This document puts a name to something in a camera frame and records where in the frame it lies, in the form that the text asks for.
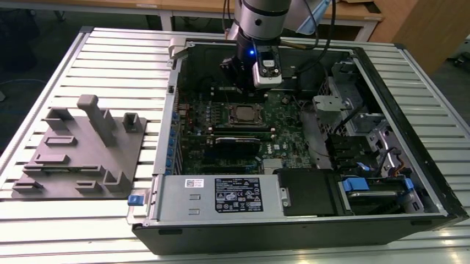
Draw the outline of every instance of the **barcode sticker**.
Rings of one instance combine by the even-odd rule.
[[[138,7],[156,8],[156,4],[136,4]]]

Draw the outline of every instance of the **metal bracket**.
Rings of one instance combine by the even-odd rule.
[[[183,53],[182,51],[186,50],[186,38],[185,37],[174,37],[170,40],[168,44],[168,53],[170,53],[170,58],[171,59],[178,59],[182,57]]]
[[[281,202],[283,207],[290,207],[291,206],[291,199],[289,195],[289,189],[287,188],[279,188],[281,191]]]

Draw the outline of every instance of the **gray block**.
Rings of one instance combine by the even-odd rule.
[[[103,191],[102,186],[95,180],[78,180],[75,189],[82,194],[96,194]]]
[[[104,145],[110,147],[116,144],[116,138],[112,134],[112,126],[110,126],[102,110],[98,107],[98,100],[96,95],[82,95],[76,106],[87,113],[90,123],[100,136]]]
[[[51,136],[44,139],[48,146],[75,146],[78,143],[74,136]]]
[[[79,99],[88,117],[74,117],[66,108],[51,109],[46,118],[51,128],[14,185],[15,199],[130,195],[147,120],[135,113],[112,117],[96,103],[95,96]]]

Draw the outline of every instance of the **gray post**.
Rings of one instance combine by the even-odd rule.
[[[107,147],[116,144],[116,139],[111,133],[111,127],[108,122],[104,120],[100,108],[98,107],[98,96],[96,95],[82,95],[79,102],[76,103],[79,109],[82,109],[90,118],[90,123],[102,138],[102,141]]]

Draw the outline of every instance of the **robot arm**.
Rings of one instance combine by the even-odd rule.
[[[278,46],[283,28],[313,34],[329,4],[330,0],[237,0],[229,34],[237,40],[237,54],[221,68],[241,90],[254,92],[282,83]]]

